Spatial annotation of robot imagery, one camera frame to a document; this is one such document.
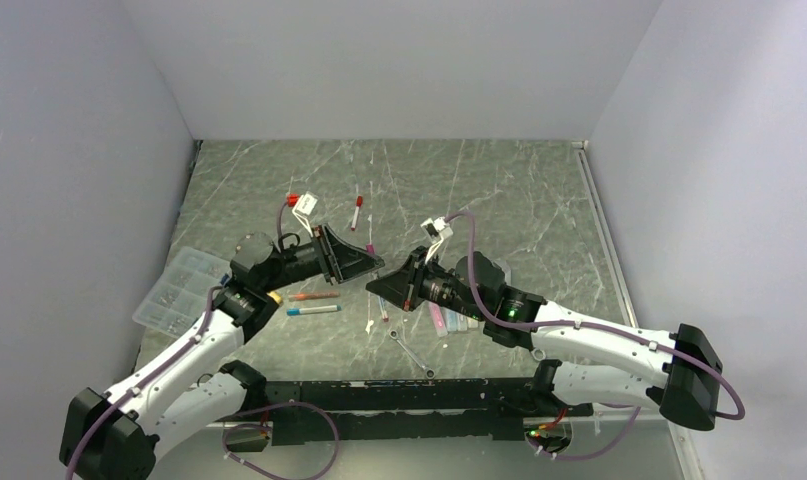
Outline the blue capped white marker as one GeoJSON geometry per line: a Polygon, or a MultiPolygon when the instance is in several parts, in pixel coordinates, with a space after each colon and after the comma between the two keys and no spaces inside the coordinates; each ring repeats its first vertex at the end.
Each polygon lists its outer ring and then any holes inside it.
{"type": "Polygon", "coordinates": [[[323,305],[323,306],[313,306],[313,307],[298,307],[298,308],[289,308],[286,310],[286,315],[293,317],[293,316],[304,316],[304,315],[316,315],[316,314],[326,314],[326,313],[336,313],[342,310],[341,305],[333,304],[333,305],[323,305]]]}

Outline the pink highlighter body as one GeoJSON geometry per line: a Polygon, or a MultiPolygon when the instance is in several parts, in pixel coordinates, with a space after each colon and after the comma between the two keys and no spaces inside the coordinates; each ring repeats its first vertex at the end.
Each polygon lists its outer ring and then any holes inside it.
{"type": "Polygon", "coordinates": [[[448,335],[448,330],[441,308],[432,302],[428,302],[427,306],[436,331],[436,335],[439,338],[446,337],[448,335]]]}

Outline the blue highlighter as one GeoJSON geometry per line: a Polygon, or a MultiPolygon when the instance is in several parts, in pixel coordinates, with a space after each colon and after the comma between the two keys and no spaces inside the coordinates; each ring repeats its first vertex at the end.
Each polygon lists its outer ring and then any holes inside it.
{"type": "Polygon", "coordinates": [[[445,318],[445,325],[446,329],[449,333],[458,332],[459,328],[459,317],[458,314],[452,310],[446,309],[444,311],[444,318],[445,318]]]}

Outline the red capped white marker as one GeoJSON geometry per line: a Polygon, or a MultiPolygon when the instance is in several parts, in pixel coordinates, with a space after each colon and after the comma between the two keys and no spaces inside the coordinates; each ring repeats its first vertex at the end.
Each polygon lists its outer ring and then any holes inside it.
{"type": "Polygon", "coordinates": [[[358,227],[362,205],[363,205],[363,197],[361,195],[358,195],[355,199],[354,212],[349,223],[349,228],[351,231],[355,231],[358,227]]]}

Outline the yellow highlighter cap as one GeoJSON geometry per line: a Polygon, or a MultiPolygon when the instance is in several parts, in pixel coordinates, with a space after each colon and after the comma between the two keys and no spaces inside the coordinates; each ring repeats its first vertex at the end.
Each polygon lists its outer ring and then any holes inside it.
{"type": "Polygon", "coordinates": [[[279,305],[279,306],[281,306],[281,305],[282,305],[283,300],[282,300],[282,297],[281,297],[279,294],[277,294],[277,293],[275,293],[275,292],[270,292],[270,293],[268,294],[268,296],[269,296],[269,297],[270,297],[270,298],[271,298],[273,301],[275,301],[277,305],[279,305]]]}

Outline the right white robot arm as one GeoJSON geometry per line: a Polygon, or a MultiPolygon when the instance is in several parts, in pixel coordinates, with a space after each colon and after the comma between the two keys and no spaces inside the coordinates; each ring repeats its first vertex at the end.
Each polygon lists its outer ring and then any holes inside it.
{"type": "Polygon", "coordinates": [[[684,428],[714,429],[723,364],[701,329],[645,330],[590,317],[510,286],[500,265],[480,252],[471,260],[471,268],[460,260],[447,270],[419,247],[366,289],[403,311],[430,302],[483,322],[499,345],[542,352],[529,392],[543,415],[586,403],[618,404],[655,408],[684,428]]]}

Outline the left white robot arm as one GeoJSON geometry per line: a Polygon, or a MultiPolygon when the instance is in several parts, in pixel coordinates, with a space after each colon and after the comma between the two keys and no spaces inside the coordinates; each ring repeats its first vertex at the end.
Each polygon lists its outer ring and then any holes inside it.
{"type": "Polygon", "coordinates": [[[260,372],[232,361],[203,381],[208,368],[262,331],[282,305],[278,290],[316,276],[341,284],[383,265],[327,225],[311,228],[308,243],[287,248],[264,233],[246,235],[228,280],[208,291],[202,316],[184,334],[126,379],[72,399],[59,453],[66,478],[145,479],[206,425],[258,417],[270,403],[260,372]]]}

